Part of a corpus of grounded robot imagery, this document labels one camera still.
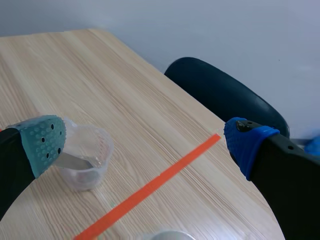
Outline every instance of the black chair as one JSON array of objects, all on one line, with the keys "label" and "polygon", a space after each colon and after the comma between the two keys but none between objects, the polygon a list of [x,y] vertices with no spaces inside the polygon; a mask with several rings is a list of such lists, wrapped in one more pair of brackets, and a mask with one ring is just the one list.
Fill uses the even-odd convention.
[{"label": "black chair", "polygon": [[241,82],[202,60],[180,58],[164,75],[225,122],[241,117],[289,137],[289,127],[277,110]]}]

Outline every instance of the wooden table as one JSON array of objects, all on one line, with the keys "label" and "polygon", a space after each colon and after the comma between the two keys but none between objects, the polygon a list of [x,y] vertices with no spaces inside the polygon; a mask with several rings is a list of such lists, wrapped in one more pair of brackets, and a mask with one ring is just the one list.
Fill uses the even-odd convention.
[{"label": "wooden table", "polygon": [[[105,128],[115,148],[107,174],[96,189],[75,192],[51,167],[8,210],[2,240],[72,238],[224,126],[108,32],[0,38],[0,126],[46,114]],[[223,140],[103,235],[142,239],[172,229],[199,240],[283,239]]]}]

